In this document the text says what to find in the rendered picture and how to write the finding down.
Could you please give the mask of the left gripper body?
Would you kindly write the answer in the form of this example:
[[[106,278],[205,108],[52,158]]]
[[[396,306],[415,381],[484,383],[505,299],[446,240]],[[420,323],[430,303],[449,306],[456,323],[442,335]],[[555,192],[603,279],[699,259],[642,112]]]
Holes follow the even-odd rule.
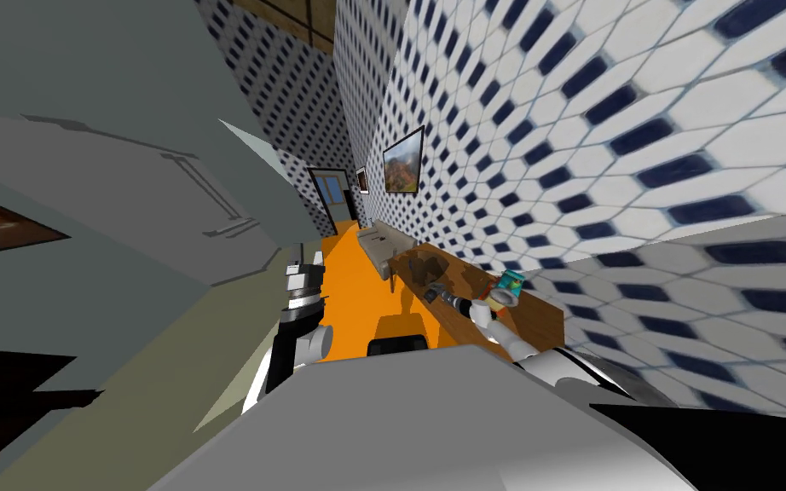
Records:
[[[303,249],[292,249],[286,266],[286,289],[319,289],[324,274],[322,251],[316,251],[309,261],[303,257]]]

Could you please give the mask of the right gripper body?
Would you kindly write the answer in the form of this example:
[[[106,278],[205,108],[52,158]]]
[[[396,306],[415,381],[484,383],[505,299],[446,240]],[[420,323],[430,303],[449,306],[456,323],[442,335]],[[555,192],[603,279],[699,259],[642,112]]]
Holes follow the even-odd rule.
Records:
[[[471,301],[467,297],[459,297],[445,288],[443,284],[429,284],[427,290],[423,294],[423,298],[427,303],[432,303],[436,298],[451,306],[454,310],[459,312],[464,317],[470,316]]]

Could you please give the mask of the teal and orange can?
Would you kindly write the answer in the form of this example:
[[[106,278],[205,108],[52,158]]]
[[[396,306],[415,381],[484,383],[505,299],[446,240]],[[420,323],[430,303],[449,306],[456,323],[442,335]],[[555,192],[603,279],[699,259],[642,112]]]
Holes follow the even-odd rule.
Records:
[[[494,311],[501,311],[516,307],[519,303],[519,294],[525,278],[510,269],[507,269],[500,278],[491,285],[485,301]]]

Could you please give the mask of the grey sofa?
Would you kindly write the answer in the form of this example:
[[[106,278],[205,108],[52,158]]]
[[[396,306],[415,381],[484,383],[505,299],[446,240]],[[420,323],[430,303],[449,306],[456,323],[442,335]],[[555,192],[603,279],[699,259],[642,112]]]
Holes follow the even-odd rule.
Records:
[[[381,280],[390,278],[389,261],[393,257],[419,244],[414,237],[381,220],[374,221],[369,228],[358,230],[355,236]]]

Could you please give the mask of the dark framed door with window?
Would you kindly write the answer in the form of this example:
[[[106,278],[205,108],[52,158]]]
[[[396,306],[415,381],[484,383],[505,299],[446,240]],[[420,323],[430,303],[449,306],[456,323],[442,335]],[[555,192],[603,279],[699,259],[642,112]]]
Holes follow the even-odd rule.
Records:
[[[355,196],[345,170],[309,167],[308,172],[335,235],[358,223]]]

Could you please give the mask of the brown wooden table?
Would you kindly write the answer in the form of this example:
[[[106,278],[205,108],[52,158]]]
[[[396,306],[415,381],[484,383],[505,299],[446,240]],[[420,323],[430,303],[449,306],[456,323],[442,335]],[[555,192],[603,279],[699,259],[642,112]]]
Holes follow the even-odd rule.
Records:
[[[424,298],[431,282],[443,284],[459,297],[475,299],[496,278],[430,244],[422,244],[387,261],[388,276],[412,291],[419,305],[424,306],[440,326],[437,346],[473,344],[510,361],[511,357],[498,345],[487,340],[478,328],[457,309],[442,302]],[[563,312],[528,293],[519,295],[518,305],[509,308],[500,322],[538,351],[562,347]]]

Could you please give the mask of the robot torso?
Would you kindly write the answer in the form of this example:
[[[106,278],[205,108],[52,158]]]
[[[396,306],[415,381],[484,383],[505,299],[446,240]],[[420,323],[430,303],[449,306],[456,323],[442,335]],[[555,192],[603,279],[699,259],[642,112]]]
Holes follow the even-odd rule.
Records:
[[[637,408],[561,349],[477,346],[298,370],[147,491],[696,491],[600,414]]]

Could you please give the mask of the grey door leaf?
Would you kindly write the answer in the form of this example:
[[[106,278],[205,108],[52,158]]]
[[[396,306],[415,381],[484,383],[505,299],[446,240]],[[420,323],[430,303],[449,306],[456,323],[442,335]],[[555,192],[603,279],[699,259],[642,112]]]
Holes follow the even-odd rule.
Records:
[[[304,211],[288,220],[272,198],[248,211],[197,159],[173,153],[260,222],[234,239],[206,237],[228,216],[160,153],[173,152],[0,118],[0,206],[69,236],[0,251],[0,292],[74,291],[91,280],[204,290],[264,270],[281,248],[318,239]]]

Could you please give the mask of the large landscape wall picture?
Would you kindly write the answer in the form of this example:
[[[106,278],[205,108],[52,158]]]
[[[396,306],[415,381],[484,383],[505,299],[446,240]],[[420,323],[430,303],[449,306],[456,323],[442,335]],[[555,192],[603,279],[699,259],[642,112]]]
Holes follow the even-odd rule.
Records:
[[[384,190],[388,194],[417,194],[424,134],[422,125],[382,152]]]

